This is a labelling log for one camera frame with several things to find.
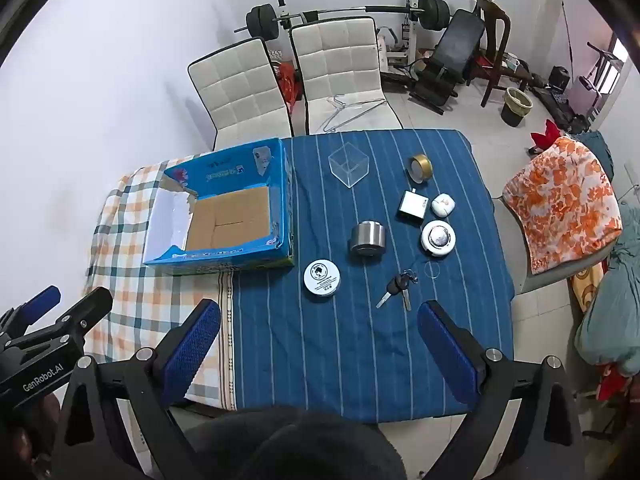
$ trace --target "blue striped tablecloth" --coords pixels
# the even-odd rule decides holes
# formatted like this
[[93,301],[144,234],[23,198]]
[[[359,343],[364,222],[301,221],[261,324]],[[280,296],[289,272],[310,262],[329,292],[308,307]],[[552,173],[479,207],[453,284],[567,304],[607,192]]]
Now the blue striped tablecloth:
[[[369,155],[369,174],[348,189],[330,171],[328,156],[344,142]],[[234,393],[236,406],[292,404],[332,410],[366,422],[452,415],[455,401],[418,335],[416,313],[437,299],[455,323],[485,347],[513,356],[508,274],[493,206],[465,137],[455,130],[375,130],[286,139],[294,168],[296,265],[235,272],[233,276]],[[406,160],[425,153],[434,175],[416,186]],[[456,208],[447,221],[455,250],[437,260],[440,274],[425,274],[420,229],[396,219],[411,187],[430,200],[450,194]],[[435,219],[429,210],[426,221]],[[379,259],[348,252],[351,228],[363,220],[386,226]],[[340,269],[337,293],[313,297],[305,267],[318,258]],[[400,295],[379,310],[389,279],[412,268],[413,309]]]

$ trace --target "barbell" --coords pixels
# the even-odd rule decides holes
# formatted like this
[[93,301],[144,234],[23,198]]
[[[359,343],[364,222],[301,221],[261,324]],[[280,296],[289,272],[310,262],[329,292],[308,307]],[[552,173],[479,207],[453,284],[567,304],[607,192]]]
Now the barbell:
[[300,12],[299,14],[284,14],[277,16],[271,4],[254,7],[246,14],[246,26],[237,28],[234,32],[248,30],[252,38],[260,37],[265,41],[275,40],[280,35],[280,22],[286,22],[289,28],[291,18],[301,18],[303,23],[316,22],[319,14],[328,12],[394,12],[397,14],[414,15],[422,28],[426,30],[442,30],[449,25],[449,6],[444,0],[418,0],[417,7],[400,6],[364,6],[346,7],[343,9],[323,9]]

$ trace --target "trash can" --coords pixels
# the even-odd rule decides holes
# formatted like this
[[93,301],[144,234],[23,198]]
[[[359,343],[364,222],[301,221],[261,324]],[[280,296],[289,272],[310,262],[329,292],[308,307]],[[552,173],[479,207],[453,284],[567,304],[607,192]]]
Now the trash can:
[[533,108],[531,99],[521,90],[509,87],[504,92],[504,105],[500,117],[514,128],[520,124],[522,118]]

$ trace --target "gold packing tape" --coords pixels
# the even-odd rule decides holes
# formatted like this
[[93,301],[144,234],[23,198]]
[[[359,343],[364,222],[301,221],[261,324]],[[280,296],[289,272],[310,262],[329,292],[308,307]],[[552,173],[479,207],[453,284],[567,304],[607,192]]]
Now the gold packing tape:
[[410,156],[406,170],[411,179],[417,184],[421,184],[433,176],[433,166],[431,165],[429,157],[424,153]]

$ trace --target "stainless steel cylinder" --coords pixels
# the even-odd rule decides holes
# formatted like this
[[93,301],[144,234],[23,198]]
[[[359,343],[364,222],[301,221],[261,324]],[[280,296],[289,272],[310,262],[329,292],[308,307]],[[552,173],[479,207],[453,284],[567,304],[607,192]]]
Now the stainless steel cylinder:
[[350,250],[360,256],[385,252],[385,227],[373,220],[360,222],[351,230]]

